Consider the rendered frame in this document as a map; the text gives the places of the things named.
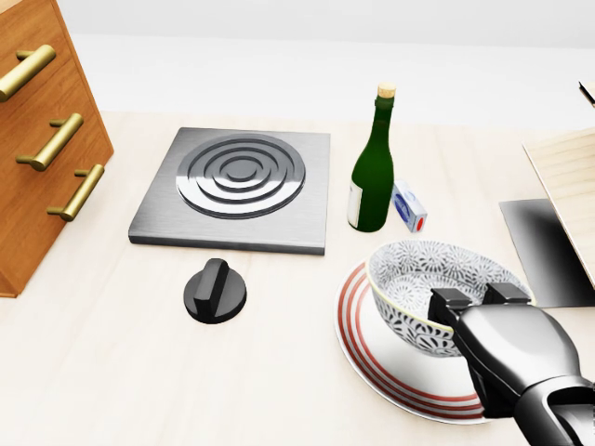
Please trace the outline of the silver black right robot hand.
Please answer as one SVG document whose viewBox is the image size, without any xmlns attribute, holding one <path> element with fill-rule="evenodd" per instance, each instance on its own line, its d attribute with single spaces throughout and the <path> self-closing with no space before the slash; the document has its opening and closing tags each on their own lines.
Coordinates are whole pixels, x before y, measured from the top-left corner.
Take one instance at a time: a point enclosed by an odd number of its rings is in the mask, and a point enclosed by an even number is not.
<svg viewBox="0 0 595 446">
<path fill-rule="evenodd" d="M 526 391 L 552 379 L 572 403 L 595 401 L 580 396 L 593 385 L 569 334 L 510 282 L 489 282 L 480 305 L 456 288 L 433 288 L 429 319 L 454 330 L 486 418 L 511 417 Z"/>
</svg>

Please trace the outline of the black white patterned bowl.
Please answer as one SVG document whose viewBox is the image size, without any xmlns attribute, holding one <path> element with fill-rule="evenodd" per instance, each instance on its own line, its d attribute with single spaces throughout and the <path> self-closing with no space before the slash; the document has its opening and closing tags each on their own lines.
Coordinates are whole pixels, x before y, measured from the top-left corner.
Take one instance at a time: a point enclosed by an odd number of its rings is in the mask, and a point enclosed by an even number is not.
<svg viewBox="0 0 595 446">
<path fill-rule="evenodd" d="M 435 358 L 460 355 L 453 330 L 430 321 L 431 290 L 454 288 L 473 305 L 489 282 L 529 287 L 493 259 L 464 247 L 432 240 L 402 240 L 380 246 L 365 261 L 365 274 L 382 320 L 406 344 Z"/>
</svg>

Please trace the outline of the white plate with red rings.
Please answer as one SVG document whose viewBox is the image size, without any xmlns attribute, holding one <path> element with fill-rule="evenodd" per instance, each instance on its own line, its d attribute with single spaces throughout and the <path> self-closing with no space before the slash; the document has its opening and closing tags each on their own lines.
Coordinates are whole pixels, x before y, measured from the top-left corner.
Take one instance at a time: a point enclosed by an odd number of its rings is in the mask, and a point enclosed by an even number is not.
<svg viewBox="0 0 595 446">
<path fill-rule="evenodd" d="M 385 400 L 441 423 L 477 425 L 488 421 L 464 358 L 424 354 L 385 324 L 363 262 L 350 270 L 337 289 L 334 323 L 350 365 Z"/>
</svg>

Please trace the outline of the flat grey stove plate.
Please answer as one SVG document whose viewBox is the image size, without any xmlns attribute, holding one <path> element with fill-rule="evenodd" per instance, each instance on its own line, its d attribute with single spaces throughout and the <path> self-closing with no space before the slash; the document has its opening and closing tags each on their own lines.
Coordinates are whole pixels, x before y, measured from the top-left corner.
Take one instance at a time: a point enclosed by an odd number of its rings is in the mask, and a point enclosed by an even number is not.
<svg viewBox="0 0 595 446">
<path fill-rule="evenodd" d="M 181 127 L 128 237 L 323 255 L 330 142 L 325 133 Z"/>
</svg>

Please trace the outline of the dark grey flat panel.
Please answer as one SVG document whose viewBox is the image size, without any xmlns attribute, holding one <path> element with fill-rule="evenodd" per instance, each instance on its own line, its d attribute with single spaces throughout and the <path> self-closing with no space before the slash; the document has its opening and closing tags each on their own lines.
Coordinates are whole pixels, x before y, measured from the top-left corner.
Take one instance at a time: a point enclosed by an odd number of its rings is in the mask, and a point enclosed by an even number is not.
<svg viewBox="0 0 595 446">
<path fill-rule="evenodd" d="M 541 308 L 595 307 L 595 288 L 547 199 L 499 204 Z"/>
</svg>

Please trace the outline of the pale wooden slat tray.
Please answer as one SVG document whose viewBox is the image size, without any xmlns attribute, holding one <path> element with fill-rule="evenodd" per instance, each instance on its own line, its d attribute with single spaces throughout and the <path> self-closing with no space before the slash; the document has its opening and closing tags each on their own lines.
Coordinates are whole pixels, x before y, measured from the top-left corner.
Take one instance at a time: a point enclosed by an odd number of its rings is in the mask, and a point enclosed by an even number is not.
<svg viewBox="0 0 595 446">
<path fill-rule="evenodd" d="M 522 147 L 595 288 L 595 127 Z"/>
</svg>

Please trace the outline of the small blue white box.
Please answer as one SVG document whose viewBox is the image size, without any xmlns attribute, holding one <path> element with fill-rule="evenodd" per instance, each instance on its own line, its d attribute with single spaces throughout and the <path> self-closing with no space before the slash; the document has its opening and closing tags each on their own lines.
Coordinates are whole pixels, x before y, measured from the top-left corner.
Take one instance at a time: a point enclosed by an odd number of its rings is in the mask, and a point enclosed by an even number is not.
<svg viewBox="0 0 595 446">
<path fill-rule="evenodd" d="M 411 232 L 423 230 L 428 213 L 404 180 L 394 180 L 391 202 Z"/>
</svg>

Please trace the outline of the green corked glass bottle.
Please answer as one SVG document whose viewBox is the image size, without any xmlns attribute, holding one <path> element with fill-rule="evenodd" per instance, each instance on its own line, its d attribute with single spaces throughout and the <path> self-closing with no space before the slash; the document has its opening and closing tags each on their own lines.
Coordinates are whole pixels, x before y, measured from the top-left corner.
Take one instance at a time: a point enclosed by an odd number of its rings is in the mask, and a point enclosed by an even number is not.
<svg viewBox="0 0 595 446">
<path fill-rule="evenodd" d="M 389 135 L 395 93 L 393 83 L 378 85 L 371 134 L 352 170 L 347 217 L 358 231 L 380 230 L 387 219 L 394 180 Z"/>
</svg>

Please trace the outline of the round black knob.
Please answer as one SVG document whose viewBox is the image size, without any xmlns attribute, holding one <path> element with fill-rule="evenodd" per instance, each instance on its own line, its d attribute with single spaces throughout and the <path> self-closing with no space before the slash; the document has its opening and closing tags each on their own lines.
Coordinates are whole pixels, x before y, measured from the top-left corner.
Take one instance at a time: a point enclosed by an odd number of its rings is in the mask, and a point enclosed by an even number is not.
<svg viewBox="0 0 595 446">
<path fill-rule="evenodd" d="M 197 321 L 218 324 L 235 317 L 247 298 L 245 281 L 221 258 L 210 258 L 187 282 L 183 301 Z"/>
</svg>

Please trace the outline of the wooden cabinet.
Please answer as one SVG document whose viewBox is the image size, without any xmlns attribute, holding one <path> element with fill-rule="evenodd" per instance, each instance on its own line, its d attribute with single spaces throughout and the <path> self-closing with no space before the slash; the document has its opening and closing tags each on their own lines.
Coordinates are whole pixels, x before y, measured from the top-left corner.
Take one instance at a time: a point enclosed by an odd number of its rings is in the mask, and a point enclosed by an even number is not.
<svg viewBox="0 0 595 446">
<path fill-rule="evenodd" d="M 17 50 L 50 45 L 56 57 L 6 102 L 0 102 L 0 296 L 21 293 L 68 222 L 46 213 L 63 207 L 83 177 L 75 169 L 105 164 L 113 154 L 57 0 L 0 0 L 0 77 L 20 62 Z M 57 132 L 52 119 L 84 118 L 43 172 L 17 164 Z"/>
</svg>

